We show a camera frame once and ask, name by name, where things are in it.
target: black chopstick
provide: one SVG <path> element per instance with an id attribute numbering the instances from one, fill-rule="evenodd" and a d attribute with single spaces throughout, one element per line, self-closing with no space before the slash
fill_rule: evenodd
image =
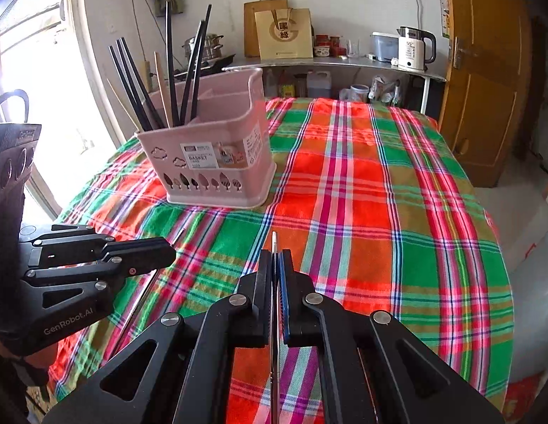
<path id="1" fill-rule="evenodd" d="M 166 1 L 166 64 L 168 66 L 168 87 L 170 89 L 170 103 L 172 105 L 172 123 L 180 125 L 178 115 L 178 101 L 176 100 L 176 84 L 174 83 L 174 57 L 172 52 L 172 6 Z"/>
<path id="2" fill-rule="evenodd" d="M 204 25 L 205 25 L 205 20 L 200 20 L 198 32 L 196 34 L 196 42 L 194 44 L 194 48 L 190 55 L 190 63 L 187 66 L 186 82 L 184 84 L 184 95 L 182 97 L 182 108 L 180 109 L 180 126 L 183 126 L 184 123 L 186 122 L 187 102 L 190 98 L 191 78 L 193 77 L 193 74 L 194 74 L 196 58 L 198 57 L 198 52 L 199 52 L 199 41 L 203 34 Z"/>
<path id="3" fill-rule="evenodd" d="M 113 58 L 113 62 L 115 63 L 115 68 L 117 69 L 117 73 L 119 74 L 119 78 L 121 79 L 123 88 L 125 88 L 125 92 L 127 94 L 127 97 L 129 98 L 129 101 L 131 102 L 131 106 L 133 107 L 133 111 L 135 112 L 135 115 L 137 116 L 138 122 L 141 124 L 141 127 L 144 131 L 152 130 L 152 127 L 150 126 L 149 120 L 146 117 L 146 115 L 143 116 L 139 112 L 137 102 L 135 101 L 135 98 L 125 78 L 125 75 L 123 74 L 123 70 L 121 69 L 121 66 L 119 65 L 119 60 L 117 58 L 117 55 L 115 54 L 113 46 L 109 46 L 109 52 L 111 52 L 111 57 Z"/>
<path id="4" fill-rule="evenodd" d="M 154 123 L 156 124 L 158 129 L 164 129 L 165 126 L 164 123 L 162 123 L 162 120 L 160 119 L 160 115 L 156 111 L 156 108 L 154 108 L 153 101 L 149 97 L 149 93 L 146 90 L 145 84 L 143 83 L 141 79 L 141 75 L 139 74 L 137 67 L 135 66 L 135 61 L 133 60 L 133 56 L 131 55 L 131 52 L 129 51 L 129 47 L 127 46 L 127 42 L 125 41 L 125 38 L 121 38 L 121 43 L 123 45 L 123 48 L 125 49 L 125 54 L 127 55 L 127 58 L 129 59 L 129 64 L 131 65 L 131 69 L 133 70 L 133 73 L 135 74 L 135 78 L 137 79 L 138 86 L 141 88 L 141 92 L 143 97 L 145 98 L 146 106 L 149 109 L 149 112 L 151 114 L 151 117 L 153 118 Z"/>
<path id="5" fill-rule="evenodd" d="M 139 118 L 139 121 L 141 120 L 141 117 L 142 117 L 142 119 L 149 124 L 149 130 L 152 130 L 153 126 L 146 115 L 144 107 L 142 106 L 141 99 L 138 96 L 137 88 L 135 87 L 135 83 L 133 82 L 133 77 L 131 76 L 131 72 L 129 71 L 129 67 L 127 66 L 127 60 L 125 58 L 125 54 L 123 53 L 123 48 L 119 42 L 117 43 L 117 50 L 119 51 L 119 57 L 121 58 L 121 63 L 123 64 L 123 70 L 125 72 L 125 76 L 129 83 L 129 87 L 131 88 L 131 93 L 132 93 L 133 99 L 135 100 L 135 105 L 137 106 L 136 113 Z"/>
<path id="6" fill-rule="evenodd" d="M 203 33 L 199 39 L 198 56 L 196 58 L 196 73 L 194 75 L 194 92 L 191 96 L 191 114 L 190 121 L 193 120 L 198 113 L 198 93 L 199 93 L 199 76 L 202 69 L 203 49 L 205 47 L 205 37 L 207 36 L 207 25 L 209 24 L 209 16 L 211 15 L 211 5 L 207 6 L 207 14 L 205 14 L 205 22 L 203 23 Z"/>

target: window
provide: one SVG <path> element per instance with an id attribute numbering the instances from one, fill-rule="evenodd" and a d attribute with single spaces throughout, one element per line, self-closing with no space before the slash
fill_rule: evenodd
<path id="1" fill-rule="evenodd" d="M 29 121 L 42 125 L 25 214 L 52 218 L 115 151 L 91 94 L 63 0 L 18 0 L 0 28 L 0 94 L 23 89 Z M 0 120 L 23 121 L 10 99 Z"/>

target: glass cup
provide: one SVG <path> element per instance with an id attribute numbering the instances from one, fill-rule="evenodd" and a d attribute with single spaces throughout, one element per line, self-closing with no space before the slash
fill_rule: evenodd
<path id="1" fill-rule="evenodd" d="M 350 58 L 358 58 L 361 56 L 361 41 L 347 40 L 346 42 L 347 56 Z"/>

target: plastic bottle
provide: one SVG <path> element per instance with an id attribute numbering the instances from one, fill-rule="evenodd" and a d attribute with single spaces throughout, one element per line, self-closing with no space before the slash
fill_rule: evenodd
<path id="1" fill-rule="evenodd" d="M 285 99 L 296 96 L 294 81 L 285 70 L 283 70 L 282 75 L 280 75 L 280 96 Z"/>
<path id="2" fill-rule="evenodd" d="M 264 87 L 264 95 L 266 97 L 278 97 L 278 82 L 274 72 L 269 68 L 266 71 L 266 86 Z"/>

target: basket label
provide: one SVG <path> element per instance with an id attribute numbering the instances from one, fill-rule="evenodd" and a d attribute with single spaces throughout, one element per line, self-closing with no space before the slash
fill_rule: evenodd
<path id="1" fill-rule="evenodd" d="M 211 142 L 181 144 L 181 147 L 190 169 L 219 169 Z"/>
<path id="2" fill-rule="evenodd" d="M 250 167 L 256 162 L 262 150 L 261 126 L 258 123 L 253 127 L 250 135 L 243 140 L 243 144 L 245 146 L 246 161 Z"/>

